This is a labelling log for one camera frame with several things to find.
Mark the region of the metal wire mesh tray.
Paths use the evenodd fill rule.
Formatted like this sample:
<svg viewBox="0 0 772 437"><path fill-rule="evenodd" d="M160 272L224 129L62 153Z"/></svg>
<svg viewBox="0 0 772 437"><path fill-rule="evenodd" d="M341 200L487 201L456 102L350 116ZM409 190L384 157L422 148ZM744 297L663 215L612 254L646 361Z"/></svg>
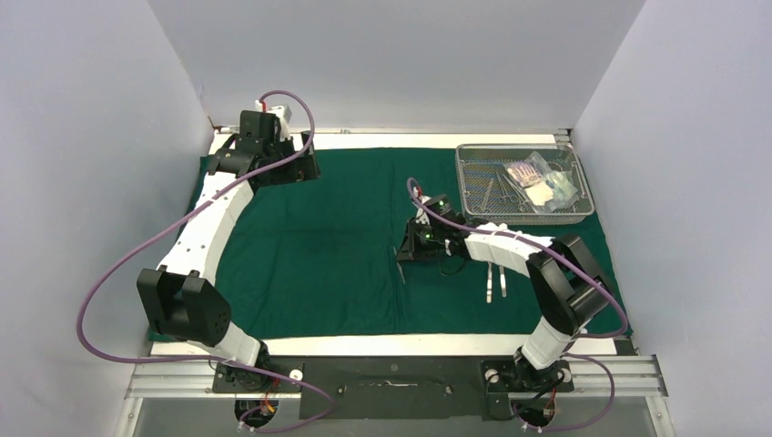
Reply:
<svg viewBox="0 0 772 437"><path fill-rule="evenodd" d="M507 174L507 165L530 157L540 157L576 188L567 207L536 211L524 189ZM511 226L552 226L576 224L595 213L584 169L567 145L462 144L456 148L455 164L462 212L468 218Z"/></svg>

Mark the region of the dark green surgical cloth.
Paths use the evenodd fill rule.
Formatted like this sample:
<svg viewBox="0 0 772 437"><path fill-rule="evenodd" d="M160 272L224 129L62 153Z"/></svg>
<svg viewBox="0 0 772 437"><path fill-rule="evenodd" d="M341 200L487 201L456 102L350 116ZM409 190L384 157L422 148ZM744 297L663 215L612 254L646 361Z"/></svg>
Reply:
<svg viewBox="0 0 772 437"><path fill-rule="evenodd" d="M455 156L440 148L322 150L321 176L260 189L240 214L216 288L234 322L264 340L409 333L527 334L541 312L530 281L506 275L485 302L487 267L459 259L401 264L415 213L407 189L460 205Z"/></svg>

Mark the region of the thin steel tweezers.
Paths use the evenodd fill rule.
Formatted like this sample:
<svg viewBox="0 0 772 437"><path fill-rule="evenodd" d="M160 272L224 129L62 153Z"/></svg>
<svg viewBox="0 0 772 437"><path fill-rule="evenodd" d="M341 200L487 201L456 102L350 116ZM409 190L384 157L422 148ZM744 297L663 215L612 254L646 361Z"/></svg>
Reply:
<svg viewBox="0 0 772 437"><path fill-rule="evenodd" d="M398 259L399 252L396 249L396 247L393 247L393 246L392 246L392 251L393 251L393 255L394 255L394 259L395 259L396 269L397 269L397 271L399 273L399 278L401 280L401 284L404 285L404 284L406 284L406 279L405 279L405 276L404 276L404 271L403 271L401 262Z"/></svg>

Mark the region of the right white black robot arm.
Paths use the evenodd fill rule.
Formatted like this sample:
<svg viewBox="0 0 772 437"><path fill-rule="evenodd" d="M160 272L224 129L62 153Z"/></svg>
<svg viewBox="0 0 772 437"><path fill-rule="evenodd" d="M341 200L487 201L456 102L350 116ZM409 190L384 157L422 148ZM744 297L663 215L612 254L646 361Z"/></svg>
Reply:
<svg viewBox="0 0 772 437"><path fill-rule="evenodd" d="M541 318L513 355L511 379L520 391L565 381L560 360L613 300L603 270L577 236L531 236L454 213L441 220L424 213L410 219L395 251L397 262L441 257L485 262L501 277L512 271L531 282Z"/></svg>

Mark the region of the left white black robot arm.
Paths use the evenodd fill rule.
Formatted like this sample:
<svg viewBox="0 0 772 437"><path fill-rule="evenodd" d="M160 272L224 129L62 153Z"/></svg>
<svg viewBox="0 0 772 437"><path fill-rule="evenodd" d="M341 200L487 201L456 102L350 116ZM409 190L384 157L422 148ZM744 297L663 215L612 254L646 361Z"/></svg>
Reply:
<svg viewBox="0 0 772 437"><path fill-rule="evenodd" d="M209 155L197 201L202 210L178 235L155 269L142 269L137 291L151 330L239 362L233 377L248 391L273 382L269 349L232 319L216 288L219 262L240 214L259 188L320 176L313 149L300 157L286 106L244 110L239 131Z"/></svg>

